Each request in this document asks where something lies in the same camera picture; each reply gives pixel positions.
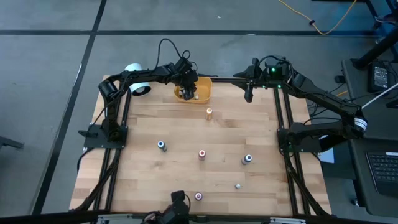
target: keyboard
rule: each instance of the keyboard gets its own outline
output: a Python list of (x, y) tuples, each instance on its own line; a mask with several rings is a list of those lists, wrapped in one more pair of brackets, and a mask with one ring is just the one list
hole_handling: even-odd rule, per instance
[(377, 192), (398, 197), (398, 152), (367, 152)]

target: yellow cable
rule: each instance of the yellow cable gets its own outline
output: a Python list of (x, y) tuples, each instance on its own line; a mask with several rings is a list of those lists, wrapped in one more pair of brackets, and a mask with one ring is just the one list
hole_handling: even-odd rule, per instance
[(346, 90), (346, 91), (344, 91), (344, 92), (341, 92), (341, 93), (337, 94), (336, 96), (341, 96), (341, 95), (344, 95), (344, 94), (346, 94), (346, 93), (348, 93), (348, 90)]
[[(282, 3), (282, 4), (284, 4), (286, 7), (288, 7), (291, 11), (294, 11), (295, 13), (297, 13), (297, 14), (299, 14), (299, 15), (305, 17), (305, 18), (307, 18), (309, 21), (312, 21), (312, 19), (310, 19), (308, 16), (302, 14), (301, 12), (298, 12), (298, 11), (294, 10), (294, 9), (291, 8), (288, 4), (284, 3), (282, 0), (278, 0), (278, 1), (279, 1), (280, 3)], [(357, 0), (354, 0), (354, 2), (352, 3), (352, 5), (351, 5), (351, 6), (349, 7), (349, 9), (347, 10), (346, 14), (343, 15), (343, 17), (340, 19), (340, 21), (338, 21), (337, 24), (336, 24), (331, 30), (329, 30), (329, 32), (326, 32), (326, 33), (320, 32), (319, 29), (318, 29), (318, 27), (315, 25), (315, 23), (313, 23), (312, 26), (314, 26), (314, 28), (315, 28), (315, 29), (318, 31), (318, 33), (321, 34), (321, 35), (328, 35), (328, 34), (330, 34), (330, 32), (334, 31), (334, 30), (340, 25), (340, 23), (343, 22), (344, 18), (348, 15), (348, 13), (350, 12), (350, 10), (354, 7), (356, 1), (357, 1)]]

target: yellow basket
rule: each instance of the yellow basket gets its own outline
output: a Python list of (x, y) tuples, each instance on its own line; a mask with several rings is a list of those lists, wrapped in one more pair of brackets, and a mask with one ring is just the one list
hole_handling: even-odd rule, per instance
[(207, 77), (198, 77), (198, 81), (195, 82), (197, 86), (197, 90), (195, 95), (199, 96), (199, 99), (192, 98), (191, 100), (184, 100), (182, 96), (179, 95), (180, 87), (176, 86), (174, 88), (174, 95), (177, 97), (177, 100), (183, 103), (198, 103), (198, 104), (206, 104), (210, 100), (211, 96), (211, 87), (213, 86), (213, 82), (210, 78)]

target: black chair leg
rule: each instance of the black chair leg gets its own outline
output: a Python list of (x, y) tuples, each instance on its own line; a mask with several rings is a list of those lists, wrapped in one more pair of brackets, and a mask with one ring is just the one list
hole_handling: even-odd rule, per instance
[(11, 146), (11, 147), (14, 147), (17, 149), (22, 149), (24, 147), (24, 143), (20, 143), (20, 142), (0, 136), (0, 148), (2, 146)]

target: black desk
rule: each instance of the black desk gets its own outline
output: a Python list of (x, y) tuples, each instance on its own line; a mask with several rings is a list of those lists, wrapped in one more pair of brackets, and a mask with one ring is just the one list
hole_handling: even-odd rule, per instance
[[(368, 94), (368, 71), (359, 71), (352, 66), (350, 60), (342, 61), (349, 95), (351, 98)], [(367, 96), (354, 102), (364, 105), (373, 96)], [(371, 215), (398, 217), (398, 198), (381, 195), (377, 192), (366, 160), (368, 151), (398, 152), (398, 109), (386, 108), (385, 104), (391, 100), (380, 98), (363, 110), (368, 120), (368, 128), (364, 139), (350, 140), (351, 155), (353, 157), (356, 181), (358, 183), (357, 196), (361, 206), (365, 206)]]

